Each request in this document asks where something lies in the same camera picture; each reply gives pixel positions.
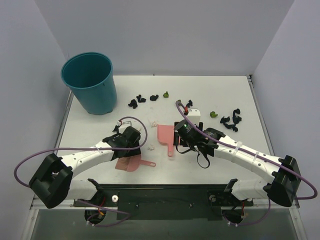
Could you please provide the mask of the pink hand brush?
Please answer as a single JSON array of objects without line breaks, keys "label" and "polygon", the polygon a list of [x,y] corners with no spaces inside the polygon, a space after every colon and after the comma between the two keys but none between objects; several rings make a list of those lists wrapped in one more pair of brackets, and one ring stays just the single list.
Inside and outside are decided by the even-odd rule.
[{"label": "pink hand brush", "polygon": [[143,160],[141,155],[134,155],[130,157],[119,158],[115,165],[115,169],[125,172],[134,172],[140,167],[140,165],[156,167],[157,164],[152,161]]}]

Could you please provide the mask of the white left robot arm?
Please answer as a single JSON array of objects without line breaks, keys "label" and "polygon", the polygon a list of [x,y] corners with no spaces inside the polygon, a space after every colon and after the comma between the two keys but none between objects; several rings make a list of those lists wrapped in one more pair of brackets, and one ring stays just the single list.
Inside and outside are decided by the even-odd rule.
[{"label": "white left robot arm", "polygon": [[128,126],[122,133],[104,138],[91,147],[91,151],[80,151],[69,155],[57,156],[54,153],[45,157],[29,182],[29,187],[48,209],[61,204],[64,200],[86,200],[97,206],[103,200],[101,187],[94,180],[74,180],[80,173],[102,163],[118,158],[131,157],[139,146],[141,133]]}]

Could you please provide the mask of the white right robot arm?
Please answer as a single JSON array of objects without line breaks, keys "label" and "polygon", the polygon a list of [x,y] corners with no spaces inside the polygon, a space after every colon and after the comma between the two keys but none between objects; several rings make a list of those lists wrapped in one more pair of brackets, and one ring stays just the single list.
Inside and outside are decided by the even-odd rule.
[{"label": "white right robot arm", "polygon": [[186,120],[174,124],[174,133],[183,146],[203,156],[228,160],[259,176],[259,179],[232,179],[223,192],[224,201],[230,205],[249,199],[270,199],[274,203],[290,207],[295,200],[301,180],[296,159],[284,158],[253,150],[214,128],[196,130]]}]

